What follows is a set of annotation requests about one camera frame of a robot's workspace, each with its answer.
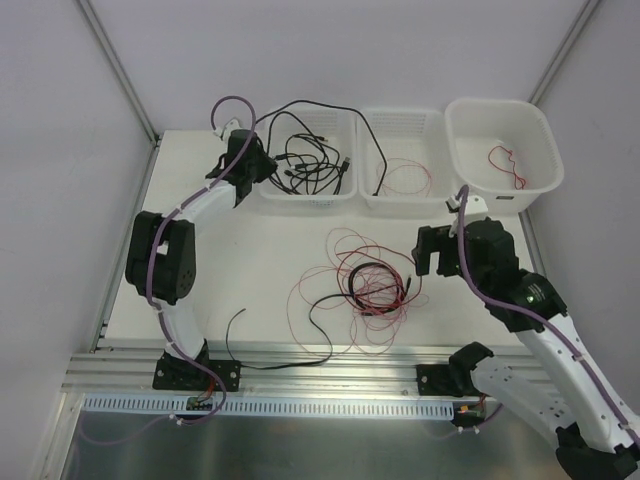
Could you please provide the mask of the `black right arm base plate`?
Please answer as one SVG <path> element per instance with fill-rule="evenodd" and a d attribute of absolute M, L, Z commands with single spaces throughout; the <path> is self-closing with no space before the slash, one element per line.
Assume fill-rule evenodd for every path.
<path fill-rule="evenodd" d="M 460 386 L 445 364 L 418 364 L 416 384 L 420 396 L 448 396 L 454 398 L 479 397 L 481 392 L 473 385 Z"/>

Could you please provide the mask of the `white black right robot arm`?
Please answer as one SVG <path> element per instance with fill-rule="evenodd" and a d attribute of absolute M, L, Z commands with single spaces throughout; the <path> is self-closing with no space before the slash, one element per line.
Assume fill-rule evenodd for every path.
<path fill-rule="evenodd" d="M 520 267 L 514 240 L 490 218 L 424 226 L 411 255 L 419 276 L 459 276 L 490 315 L 540 362 L 559 393 L 553 398 L 472 342 L 446 365 L 421 366 L 432 395 L 494 398 L 545 438 L 572 479 L 626 479 L 639 469 L 639 417 L 604 379 L 580 340 L 568 308 L 542 275 Z"/>

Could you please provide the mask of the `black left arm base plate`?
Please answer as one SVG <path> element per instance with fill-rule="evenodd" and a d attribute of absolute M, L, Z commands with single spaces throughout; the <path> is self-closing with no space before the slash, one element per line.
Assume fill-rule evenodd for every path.
<path fill-rule="evenodd" d="M 210 360 L 206 367 L 215 373 L 228 392 L 237 392 L 241 365 L 234 360 Z M 185 360 L 163 356 L 156 363 L 152 388 L 159 391 L 206 391 L 213 378 Z"/>

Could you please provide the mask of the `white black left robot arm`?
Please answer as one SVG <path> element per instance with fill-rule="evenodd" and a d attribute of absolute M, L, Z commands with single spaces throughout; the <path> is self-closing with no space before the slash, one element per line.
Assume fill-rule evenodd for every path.
<path fill-rule="evenodd" d="M 210 365 L 198 356 L 205 338 L 189 305 L 197 278 L 197 235 L 236 207 L 276 170 L 252 130 L 236 129 L 205 184 L 169 213 L 139 212 L 128 248 L 125 280 L 146 299 L 166 339 L 165 353 L 179 360 L 176 378 L 189 389 L 203 387 Z"/>

